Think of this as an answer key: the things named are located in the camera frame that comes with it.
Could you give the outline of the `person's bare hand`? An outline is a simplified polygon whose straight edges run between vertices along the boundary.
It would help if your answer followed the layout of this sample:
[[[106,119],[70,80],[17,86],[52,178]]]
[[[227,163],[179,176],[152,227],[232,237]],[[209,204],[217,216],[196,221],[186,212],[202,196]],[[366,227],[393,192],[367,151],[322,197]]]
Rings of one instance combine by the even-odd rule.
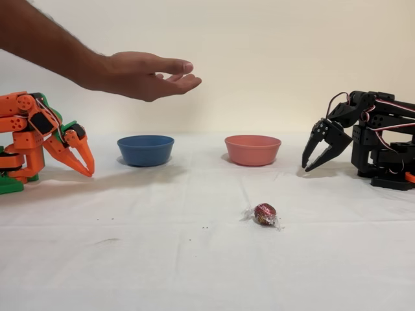
[[[119,52],[105,58],[96,89],[153,102],[184,95],[202,83],[187,60],[162,58],[145,52]]]

